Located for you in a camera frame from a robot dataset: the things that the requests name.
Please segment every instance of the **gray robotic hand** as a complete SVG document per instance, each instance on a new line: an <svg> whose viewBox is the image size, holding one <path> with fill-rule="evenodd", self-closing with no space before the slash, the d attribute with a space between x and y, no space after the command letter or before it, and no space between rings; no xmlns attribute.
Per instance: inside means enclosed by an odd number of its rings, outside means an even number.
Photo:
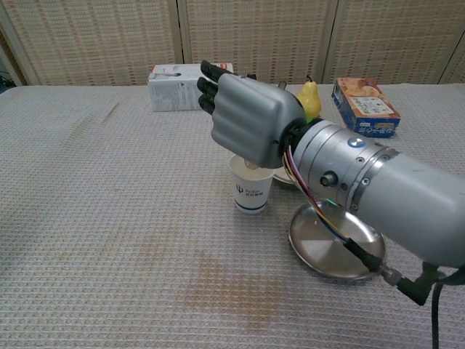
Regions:
<svg viewBox="0 0 465 349"><path fill-rule="evenodd" d="M211 136L221 146L259 167L282 166L285 136L307 122L300 102L290 93L203 61L198 102L213 119Z"/></svg>

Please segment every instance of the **robot finger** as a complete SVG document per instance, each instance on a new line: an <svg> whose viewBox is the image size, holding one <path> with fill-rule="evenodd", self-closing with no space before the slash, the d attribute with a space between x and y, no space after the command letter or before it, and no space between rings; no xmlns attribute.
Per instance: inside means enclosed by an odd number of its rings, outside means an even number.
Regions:
<svg viewBox="0 0 465 349"><path fill-rule="evenodd" d="M210 81L207 81L203 77L198 78L197 88L212 100L215 98L218 92L218 86Z"/></svg>
<svg viewBox="0 0 465 349"><path fill-rule="evenodd" d="M207 95L201 95L198 98L198 104L210 115L215 111L215 104L213 103L213 100Z"/></svg>
<svg viewBox="0 0 465 349"><path fill-rule="evenodd" d="M203 75L215 82L218 82L218 79L221 75L226 73L231 74L230 71L217 67L216 65L210 64L206 60L203 60L201 63L201 71Z"/></svg>

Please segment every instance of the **table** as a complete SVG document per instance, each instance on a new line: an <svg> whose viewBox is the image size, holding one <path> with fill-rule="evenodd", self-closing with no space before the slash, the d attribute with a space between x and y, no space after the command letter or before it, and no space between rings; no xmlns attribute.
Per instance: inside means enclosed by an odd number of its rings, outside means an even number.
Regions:
<svg viewBox="0 0 465 349"><path fill-rule="evenodd" d="M289 86L297 92L299 86ZM381 87L399 151L465 174L465 85ZM342 124L331 86L322 116ZM338 281L288 244L305 203L273 186L257 216L202 111L151 112L147 87L0 95L0 347L430 348L430 303L380 278ZM418 258L387 241L389 264ZM445 288L441 348L462 348L465 288Z"/></svg>

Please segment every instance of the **black cable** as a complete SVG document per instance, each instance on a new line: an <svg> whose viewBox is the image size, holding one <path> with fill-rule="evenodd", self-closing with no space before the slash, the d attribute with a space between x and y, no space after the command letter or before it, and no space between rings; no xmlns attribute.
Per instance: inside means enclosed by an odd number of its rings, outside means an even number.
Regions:
<svg viewBox="0 0 465 349"><path fill-rule="evenodd" d="M433 349L439 349L439 296L444 284L437 283L434 285L432 302L431 302L431 331Z"/></svg>

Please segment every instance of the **robotic hand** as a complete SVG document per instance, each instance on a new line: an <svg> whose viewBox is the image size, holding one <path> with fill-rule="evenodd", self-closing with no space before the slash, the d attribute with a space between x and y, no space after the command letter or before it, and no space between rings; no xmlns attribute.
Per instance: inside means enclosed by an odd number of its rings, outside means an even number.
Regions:
<svg viewBox="0 0 465 349"><path fill-rule="evenodd" d="M435 266L465 266L465 180L325 120L310 124L290 93L201 64L199 103L213 139L277 168L290 141L305 183Z"/></svg>

